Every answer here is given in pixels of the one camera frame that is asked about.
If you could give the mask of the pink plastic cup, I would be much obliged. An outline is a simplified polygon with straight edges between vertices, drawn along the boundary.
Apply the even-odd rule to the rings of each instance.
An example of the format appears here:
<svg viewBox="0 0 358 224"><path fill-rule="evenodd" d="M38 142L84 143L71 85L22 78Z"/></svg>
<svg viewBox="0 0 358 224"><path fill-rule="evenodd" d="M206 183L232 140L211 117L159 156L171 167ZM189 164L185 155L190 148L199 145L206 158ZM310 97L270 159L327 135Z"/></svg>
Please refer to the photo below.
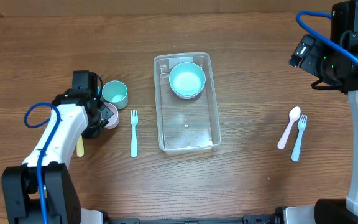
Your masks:
<svg viewBox="0 0 358 224"><path fill-rule="evenodd" d="M112 111L112 116L108 119L105 128L113 129L119 124L119 111L112 103L105 102L104 104Z"/></svg>

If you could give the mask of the blue plastic cup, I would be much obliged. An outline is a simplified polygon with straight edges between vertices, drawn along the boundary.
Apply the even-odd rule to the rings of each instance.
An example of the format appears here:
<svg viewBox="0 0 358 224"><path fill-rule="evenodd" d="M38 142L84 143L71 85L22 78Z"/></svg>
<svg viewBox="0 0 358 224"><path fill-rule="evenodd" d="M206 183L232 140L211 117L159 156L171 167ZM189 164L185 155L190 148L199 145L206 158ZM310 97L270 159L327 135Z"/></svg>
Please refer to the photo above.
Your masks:
<svg viewBox="0 0 358 224"><path fill-rule="evenodd" d="M97 86L97 94L98 94L98 97L101 97L101 89L98 86Z"/></svg>

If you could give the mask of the green plastic cup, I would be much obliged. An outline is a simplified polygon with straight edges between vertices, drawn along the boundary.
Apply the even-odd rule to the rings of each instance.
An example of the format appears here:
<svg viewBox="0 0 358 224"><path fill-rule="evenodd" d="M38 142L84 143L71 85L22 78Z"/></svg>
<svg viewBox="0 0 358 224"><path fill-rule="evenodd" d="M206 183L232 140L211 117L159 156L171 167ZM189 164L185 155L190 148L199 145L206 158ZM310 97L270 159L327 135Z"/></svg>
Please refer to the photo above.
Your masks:
<svg viewBox="0 0 358 224"><path fill-rule="evenodd" d="M126 85L119 80L107 82L102 89L102 97L119 110L125 108L129 101L128 89Z"/></svg>

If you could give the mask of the blue plastic bowl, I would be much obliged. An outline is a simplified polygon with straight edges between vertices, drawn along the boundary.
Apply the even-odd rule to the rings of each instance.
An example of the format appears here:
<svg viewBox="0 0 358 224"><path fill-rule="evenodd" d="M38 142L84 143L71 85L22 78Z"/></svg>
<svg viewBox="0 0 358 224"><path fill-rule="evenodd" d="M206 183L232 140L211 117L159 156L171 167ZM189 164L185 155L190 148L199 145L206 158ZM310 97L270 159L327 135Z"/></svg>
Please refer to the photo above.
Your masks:
<svg viewBox="0 0 358 224"><path fill-rule="evenodd" d="M176 95L199 95L204 85L171 85L172 91Z"/></svg>

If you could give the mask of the teal plastic bowl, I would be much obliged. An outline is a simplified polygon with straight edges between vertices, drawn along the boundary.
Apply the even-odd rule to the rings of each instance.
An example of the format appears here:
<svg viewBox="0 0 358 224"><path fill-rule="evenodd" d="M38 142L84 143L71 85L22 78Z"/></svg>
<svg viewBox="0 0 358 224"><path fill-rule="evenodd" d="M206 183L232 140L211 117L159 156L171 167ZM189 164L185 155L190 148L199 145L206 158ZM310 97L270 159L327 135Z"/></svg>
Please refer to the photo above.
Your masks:
<svg viewBox="0 0 358 224"><path fill-rule="evenodd" d="M172 68L169 74L169 84L171 85L204 85L206 75L203 69L191 62L179 63Z"/></svg>

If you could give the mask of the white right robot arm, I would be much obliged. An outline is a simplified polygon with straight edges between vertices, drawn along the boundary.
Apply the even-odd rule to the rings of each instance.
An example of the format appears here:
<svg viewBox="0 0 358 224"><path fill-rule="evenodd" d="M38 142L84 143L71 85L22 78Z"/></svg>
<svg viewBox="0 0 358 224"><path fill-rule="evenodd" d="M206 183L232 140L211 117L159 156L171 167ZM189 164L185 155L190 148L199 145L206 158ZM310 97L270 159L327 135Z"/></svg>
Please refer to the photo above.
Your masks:
<svg viewBox="0 0 358 224"><path fill-rule="evenodd" d="M314 89L321 88L319 83L325 82L325 75L330 72L339 75L340 83L333 85L333 89L341 91L343 104L331 99L313 103L315 97L306 93L301 102L319 110L312 118L313 130L319 135L303 145L308 118L295 108L290 113L290 122L298 123L299 133L291 158L299 162L302 150L313 150L320 168L333 167L327 173L329 178L335 172L349 178L349 192L342 199L319 199L314 205L283 208L280 216L284 223L358 223L358 70L342 57L313 59L305 69L319 77L311 85Z"/></svg>

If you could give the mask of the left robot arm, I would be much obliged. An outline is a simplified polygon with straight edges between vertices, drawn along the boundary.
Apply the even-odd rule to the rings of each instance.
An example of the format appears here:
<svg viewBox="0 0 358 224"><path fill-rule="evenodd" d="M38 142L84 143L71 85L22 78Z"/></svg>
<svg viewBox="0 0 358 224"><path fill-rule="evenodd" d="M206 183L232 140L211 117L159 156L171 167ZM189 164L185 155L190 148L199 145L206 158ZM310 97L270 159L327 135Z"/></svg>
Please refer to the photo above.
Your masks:
<svg viewBox="0 0 358 224"><path fill-rule="evenodd" d="M98 91L69 89L31 109L39 106L50 108L43 135L23 163L1 177L9 223L108 223L105 212L81 207L68 172L80 136L90 131L96 137L107 122Z"/></svg>

